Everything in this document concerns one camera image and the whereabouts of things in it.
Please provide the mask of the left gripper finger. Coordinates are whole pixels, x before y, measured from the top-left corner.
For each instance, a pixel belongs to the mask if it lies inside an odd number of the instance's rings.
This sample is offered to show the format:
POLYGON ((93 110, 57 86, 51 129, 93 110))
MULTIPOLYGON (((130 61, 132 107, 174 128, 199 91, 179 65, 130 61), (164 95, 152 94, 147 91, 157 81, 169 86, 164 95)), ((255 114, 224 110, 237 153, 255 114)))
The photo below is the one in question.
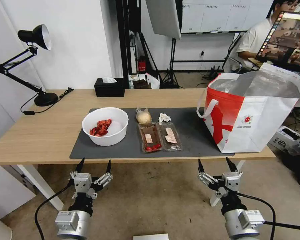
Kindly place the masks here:
POLYGON ((106 168, 106 173, 93 181, 94 190, 102 190, 104 187, 106 187, 106 185, 108 185, 112 181, 113 174, 111 173, 111 169, 111 160, 109 160, 106 168))
POLYGON ((77 177, 77 175, 79 173, 81 173, 81 170, 83 168, 83 165, 84 165, 84 161, 85 161, 85 158, 83 158, 80 163, 77 164, 76 168, 74 171, 70 172, 70 176, 71 178, 69 179, 69 187, 70 186, 74 186, 74 179, 75 177, 77 177))

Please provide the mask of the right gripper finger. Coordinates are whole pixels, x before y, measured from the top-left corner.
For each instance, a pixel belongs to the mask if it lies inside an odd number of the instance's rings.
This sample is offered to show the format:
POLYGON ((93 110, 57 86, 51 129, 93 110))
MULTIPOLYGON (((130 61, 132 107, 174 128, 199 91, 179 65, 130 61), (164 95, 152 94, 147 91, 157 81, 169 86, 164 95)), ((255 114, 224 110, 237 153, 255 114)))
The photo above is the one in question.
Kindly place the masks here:
POLYGON ((218 186, 218 180, 205 172, 200 159, 198 159, 198 179, 208 187, 218 186))
POLYGON ((226 180, 227 181, 240 181, 241 176, 243 174, 242 171, 239 171, 236 165, 228 158, 226 157, 227 164, 230 169, 230 173, 226 174, 226 180))

